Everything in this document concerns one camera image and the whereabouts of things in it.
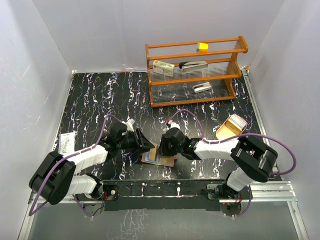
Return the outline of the gold VIP credit card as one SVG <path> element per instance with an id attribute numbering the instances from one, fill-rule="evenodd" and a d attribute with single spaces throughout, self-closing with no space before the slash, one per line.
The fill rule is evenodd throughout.
<path id="1" fill-rule="evenodd" d="M 175 159 L 173 156 L 162 156 L 160 162 L 164 165 L 172 165 L 174 164 Z"/>

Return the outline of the pink leather card holder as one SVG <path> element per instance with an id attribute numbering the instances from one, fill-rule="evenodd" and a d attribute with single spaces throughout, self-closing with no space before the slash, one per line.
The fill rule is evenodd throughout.
<path id="1" fill-rule="evenodd" d="M 155 143 L 153 143 L 153 144 L 154 144 L 154 146 L 155 146 L 155 148 L 153 148 L 153 149 L 157 151 L 159 145 L 158 145 L 158 144 L 155 144 Z M 147 153 L 147 152 L 145 152 L 145 153 L 142 154 L 141 162 L 142 162 L 142 163 L 145 163 L 145 164 L 152 164 L 152 165 L 157 165 L 157 166 L 173 167 L 174 164 L 175 164 L 175 160 L 178 158 L 177 155 L 174 155 L 174 156 L 173 156 L 173 157 L 174 157 L 174 164 L 172 164 L 172 165 L 167 165 L 167 164 L 161 163 L 161 157 L 162 157 L 162 156 L 161 156 L 161 155 L 158 155 L 158 154 L 156 154 L 156 160 L 155 160 L 155 161 L 147 161 L 147 160 L 146 160 L 146 153 Z"/>

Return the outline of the stack of credit cards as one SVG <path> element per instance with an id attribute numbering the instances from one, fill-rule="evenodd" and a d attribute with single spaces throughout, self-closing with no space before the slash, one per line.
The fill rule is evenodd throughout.
<path id="1" fill-rule="evenodd" d="M 228 121 L 241 131 L 244 131 L 248 125 L 247 121 L 237 114 L 230 115 Z"/>

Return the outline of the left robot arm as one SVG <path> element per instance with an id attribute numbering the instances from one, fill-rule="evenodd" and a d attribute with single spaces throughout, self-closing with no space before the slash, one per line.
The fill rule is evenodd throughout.
<path id="1" fill-rule="evenodd" d="M 29 187 L 51 205 L 69 195 L 86 194 L 93 200 L 99 199 L 104 189 L 101 181 L 89 174 L 79 175 L 79 172 L 113 159 L 122 150 L 142 155 L 155 147 L 139 128 L 133 129 L 133 122 L 132 119 L 115 122 L 98 143 L 68 156 L 49 152 L 31 177 Z"/>

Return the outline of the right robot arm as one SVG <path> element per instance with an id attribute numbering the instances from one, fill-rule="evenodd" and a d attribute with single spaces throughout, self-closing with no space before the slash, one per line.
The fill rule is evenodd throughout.
<path id="1" fill-rule="evenodd" d="M 238 168 L 227 175 L 223 184 L 207 193 L 216 198 L 234 199 L 253 182 L 266 183 L 278 153 L 255 136 L 244 135 L 225 141 L 188 138 L 179 128 L 170 128 L 161 136 L 157 154 L 172 157 L 180 154 L 188 160 L 222 159 L 234 161 Z"/>

